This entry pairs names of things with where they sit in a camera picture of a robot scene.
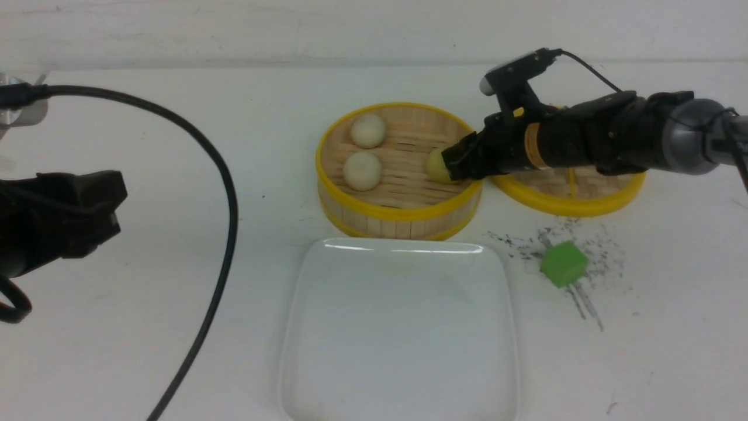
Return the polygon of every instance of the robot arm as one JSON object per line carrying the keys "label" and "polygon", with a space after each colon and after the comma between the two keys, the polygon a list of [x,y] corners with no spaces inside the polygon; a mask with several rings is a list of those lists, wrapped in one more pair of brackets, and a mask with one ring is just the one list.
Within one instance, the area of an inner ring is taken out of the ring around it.
{"label": "robot arm", "polygon": [[603,175],[647,169],[699,175],[727,164],[748,181],[748,118],[693,92],[645,99],[595,72],[617,92],[565,109],[541,103],[528,80],[564,53],[540,49],[486,74],[481,91],[496,95],[501,112],[442,153],[450,178],[577,166],[594,166]]}

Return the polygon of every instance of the yellow bun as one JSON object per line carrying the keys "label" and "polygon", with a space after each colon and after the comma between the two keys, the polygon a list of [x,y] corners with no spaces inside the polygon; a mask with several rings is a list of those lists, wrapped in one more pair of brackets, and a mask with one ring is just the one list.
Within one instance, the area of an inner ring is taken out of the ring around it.
{"label": "yellow bun", "polygon": [[426,175],[440,184],[457,184],[458,181],[450,179],[450,173],[447,171],[447,166],[444,165],[444,158],[441,157],[443,150],[443,148],[439,148],[431,151],[426,159]]}

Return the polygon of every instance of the bamboo steamer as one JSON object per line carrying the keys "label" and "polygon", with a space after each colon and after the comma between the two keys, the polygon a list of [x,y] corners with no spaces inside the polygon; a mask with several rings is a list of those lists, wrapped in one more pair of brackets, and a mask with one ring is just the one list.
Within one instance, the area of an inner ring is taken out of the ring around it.
{"label": "bamboo steamer", "polygon": [[[387,125],[382,145],[366,151],[382,164],[381,183],[358,192],[343,181],[343,164],[362,151],[349,130],[364,113]],[[463,229],[475,214],[481,183],[444,185],[426,176],[426,158],[436,148],[454,144],[472,132],[459,118],[431,106],[386,103],[359,109],[333,124],[316,154],[322,209],[339,230],[354,237],[445,240]]]}
{"label": "bamboo steamer", "polygon": [[517,202],[545,213],[569,217],[615,212],[637,197],[645,175],[600,175],[594,167],[545,169],[493,177]]}

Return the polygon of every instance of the yellow label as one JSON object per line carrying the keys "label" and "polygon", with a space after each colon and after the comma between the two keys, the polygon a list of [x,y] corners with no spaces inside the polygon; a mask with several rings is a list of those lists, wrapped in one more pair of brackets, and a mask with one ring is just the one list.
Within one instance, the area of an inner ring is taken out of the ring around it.
{"label": "yellow label", "polygon": [[538,131],[540,131],[540,123],[530,123],[527,129],[524,131],[524,152],[527,154],[527,159],[537,169],[546,169],[548,164],[545,163],[543,157],[540,156],[540,150],[538,149]]}

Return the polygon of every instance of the yellow rim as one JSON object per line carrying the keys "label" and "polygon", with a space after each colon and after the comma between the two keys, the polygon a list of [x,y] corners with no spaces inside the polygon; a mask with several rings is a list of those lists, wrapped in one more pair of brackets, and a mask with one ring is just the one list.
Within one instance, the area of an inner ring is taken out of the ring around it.
{"label": "yellow rim", "polygon": [[[364,114],[365,112],[370,112],[376,109],[389,108],[389,107],[394,107],[394,106],[410,106],[414,108],[428,109],[429,111],[437,112],[439,114],[447,116],[448,118],[453,119],[454,121],[457,121],[466,130],[473,131],[473,129],[467,123],[465,123],[462,119],[450,114],[449,112],[446,112],[443,109],[439,109],[433,106],[427,106],[427,105],[423,105],[419,103],[384,103],[384,104],[378,104],[374,106],[368,106],[362,109],[357,109],[354,112],[350,112],[349,114],[344,115],[340,120],[336,121],[335,124],[330,126],[330,128],[325,132],[325,135],[322,137],[322,141],[319,143],[319,146],[317,147],[317,153],[316,153],[316,158],[315,158],[316,168],[317,168],[317,177],[319,177],[319,179],[322,181],[322,185],[325,188],[325,190],[328,193],[330,193],[330,195],[336,201],[338,201],[343,206],[351,209],[352,211],[363,213],[363,214],[366,214],[367,216],[371,216],[377,219],[396,220],[396,221],[403,221],[403,222],[416,221],[419,219],[430,219],[430,218],[434,218],[437,216],[442,216],[468,203],[473,198],[473,196],[480,191],[481,183],[479,181],[473,182],[462,193],[451,198],[450,200],[442,202],[438,205],[428,206],[426,208],[420,208],[420,209],[390,209],[390,208],[381,208],[376,205],[371,205],[370,203],[366,203],[353,196],[349,196],[345,194],[341,189],[339,189],[335,184],[333,184],[332,181],[330,181],[330,178],[325,174],[325,169],[322,167],[322,148],[325,146],[325,142],[327,141],[327,138],[330,136],[330,133],[332,133],[333,130],[337,129],[338,126],[340,126],[344,121],[350,118],[353,118],[356,115]],[[456,229],[455,233],[459,231],[460,229],[462,229],[462,227],[464,227],[465,225],[467,225],[467,222],[464,225],[461,225],[459,229]],[[339,226],[338,228],[341,231],[348,234],[346,230],[343,230]]]}
{"label": "yellow rim", "polygon": [[[332,225],[335,225],[335,228],[341,230],[345,235],[348,235],[349,237],[366,237],[366,238],[372,238],[371,235],[364,234],[361,231],[358,231],[356,229],[353,229],[346,224],[343,223],[340,219],[338,219],[335,215],[332,214],[327,209],[327,206],[325,206],[325,203],[322,201],[322,198],[319,198],[319,204],[322,206],[322,212],[325,213],[325,216],[330,220]],[[444,232],[441,232],[440,234],[432,235],[431,237],[423,238],[423,240],[427,241],[443,241],[446,240],[453,235],[457,234],[458,232],[462,231],[462,229],[468,225],[468,223],[473,219],[473,216],[475,216],[476,211],[478,211],[478,206],[476,205],[473,210],[470,211],[470,214],[467,215],[467,218],[460,222],[457,226],[454,226]]]}
{"label": "yellow rim", "polygon": [[591,200],[573,199],[576,196],[573,174],[569,178],[572,199],[544,195],[515,180],[511,175],[499,175],[492,180],[507,196],[538,211],[559,216],[588,217],[615,212],[631,203],[641,190],[645,178],[645,174],[637,174],[626,187],[615,194]]}

